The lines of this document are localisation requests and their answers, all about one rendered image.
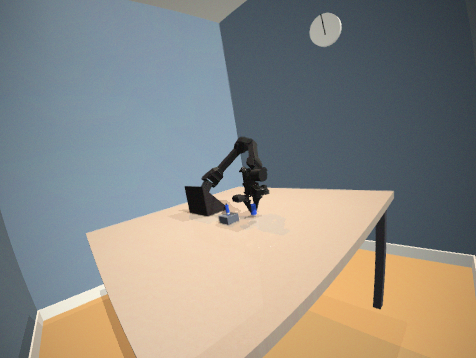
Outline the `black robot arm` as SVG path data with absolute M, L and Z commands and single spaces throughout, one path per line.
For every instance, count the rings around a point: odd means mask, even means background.
M 239 137 L 234 144 L 234 149 L 225 157 L 225 159 L 217 166 L 208 171 L 205 175 L 202 176 L 203 187 L 208 192 L 211 187 L 216 187 L 220 180 L 223 178 L 223 172 L 229 167 L 229 165 L 237 158 L 241 153 L 249 151 L 249 157 L 247 158 L 246 164 L 250 168 L 241 167 L 239 172 L 242 172 L 243 182 L 250 181 L 266 181 L 267 179 L 267 168 L 262 167 L 262 162 L 258 157 L 257 143 L 252 138 L 247 138 L 245 136 Z M 208 179 L 213 182 L 211 183 Z M 257 182 L 256 185 L 250 183 L 249 194 L 254 194 L 256 197 L 264 196 L 264 192 L 267 192 L 267 185 L 259 186 Z

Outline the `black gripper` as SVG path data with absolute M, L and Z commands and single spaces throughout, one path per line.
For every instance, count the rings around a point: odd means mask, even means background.
M 263 198 L 263 196 L 256 197 L 254 194 L 249 194 L 250 183 L 253 183 L 253 185 L 256 185 L 257 182 L 255 182 L 255 181 L 243 182 L 242 185 L 244 186 L 244 189 L 245 189 L 245 191 L 244 191 L 245 195 L 241 195 L 241 194 L 234 195 L 232 197 L 232 201 L 237 202 L 237 203 L 243 202 L 246 205 L 246 207 L 248 208 L 249 212 L 252 213 L 251 203 L 250 203 L 251 200 L 249 200 L 249 197 L 253 198 L 253 203 L 256 204 L 256 211 L 257 211 L 259 201 L 260 201 L 261 198 Z M 270 194 L 268 188 L 267 188 L 267 192 L 264 192 L 264 195 L 267 195 L 267 194 Z

